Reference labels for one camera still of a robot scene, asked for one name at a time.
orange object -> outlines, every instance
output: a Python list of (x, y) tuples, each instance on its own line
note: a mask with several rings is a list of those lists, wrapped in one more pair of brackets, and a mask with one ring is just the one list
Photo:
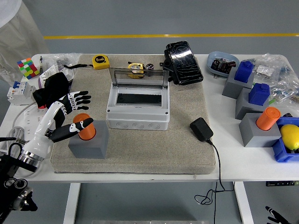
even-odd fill
[(281, 113), (279, 109), (269, 106), (262, 113), (262, 115), (256, 120), (256, 126), (259, 129), (268, 131), (280, 117), (281, 117)]
[[(90, 118), (90, 116), (87, 113), (80, 113), (74, 117), (73, 122), (77, 123), (87, 118)], [(87, 126), (82, 131), (79, 132), (79, 137), (82, 140), (90, 140), (95, 136), (95, 134), (96, 134), (96, 130), (94, 128), (93, 123), (91, 123), (89, 126)]]

blue tray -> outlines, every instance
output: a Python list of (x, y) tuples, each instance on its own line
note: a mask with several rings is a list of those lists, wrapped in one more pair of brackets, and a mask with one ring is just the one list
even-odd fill
[(207, 69), (211, 73), (214, 73), (216, 75), (223, 76), (223, 77), (228, 77), (228, 74), (226, 74), (226, 73), (219, 72), (219, 71), (216, 71), (214, 69), (211, 69), (212, 63), (215, 60), (215, 58), (217, 58), (217, 57), (225, 58), (225, 59), (228, 59), (230, 61), (234, 61), (236, 63), (236, 68), (238, 68), (239, 65), (240, 65), (239, 59), (236, 58), (235, 56), (227, 54), (227, 53), (219, 52), (219, 51), (214, 51), (214, 52), (210, 53), (209, 56), (207, 57), (206, 65), (207, 65)]
[[(278, 128), (280, 129), (283, 125), (297, 125), (299, 126), (299, 118), (289, 118), (281, 117), (276, 122)], [(274, 151), (274, 157), (277, 162), (288, 162), (288, 161), (299, 161), (298, 153), (288, 153), (285, 149), (285, 145), (282, 138), (278, 139), (272, 146)]]

yellow lemon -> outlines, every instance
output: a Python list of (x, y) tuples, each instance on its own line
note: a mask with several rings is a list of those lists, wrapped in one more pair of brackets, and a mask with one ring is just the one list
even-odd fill
[(284, 125), (280, 129), (282, 141), (284, 145), (290, 149), (295, 150), (299, 148), (299, 127), (296, 125)]

gray box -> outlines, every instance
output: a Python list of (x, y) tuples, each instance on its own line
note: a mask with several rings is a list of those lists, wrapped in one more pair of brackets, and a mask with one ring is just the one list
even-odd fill
[(226, 82), (224, 84), (222, 95), (226, 97), (230, 97), (233, 99), (237, 99), (240, 95), (243, 88), (251, 89), (253, 84), (254, 74), (252, 73), (247, 83), (240, 82), (238, 80), (234, 80), (235, 70), (232, 69), (230, 74), (228, 75)]
[(235, 118), (242, 120), (246, 113), (258, 113), (263, 112), (269, 106), (269, 101), (260, 106), (249, 103), (249, 93), (251, 89), (243, 88), (237, 101), (235, 103)]
[(69, 148), (76, 158), (105, 159), (108, 146), (109, 131), (104, 120), (94, 120), (95, 136), (88, 140), (80, 139), (79, 135), (70, 138)]
[(275, 123), (268, 131), (259, 129), (256, 120), (262, 113), (247, 113), (239, 124), (244, 147), (272, 147), (281, 137)]

rubik's cube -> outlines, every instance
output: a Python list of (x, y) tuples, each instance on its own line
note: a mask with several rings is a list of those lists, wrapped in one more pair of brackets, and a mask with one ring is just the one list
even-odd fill
[(31, 58), (26, 58), (17, 63), (18, 63), (21, 73), (23, 73), (23, 75), (27, 79), (31, 79), (34, 76), (37, 76), (39, 74), (39, 71), (37, 70), (36, 66), (33, 64), (33, 61), (31, 60)]

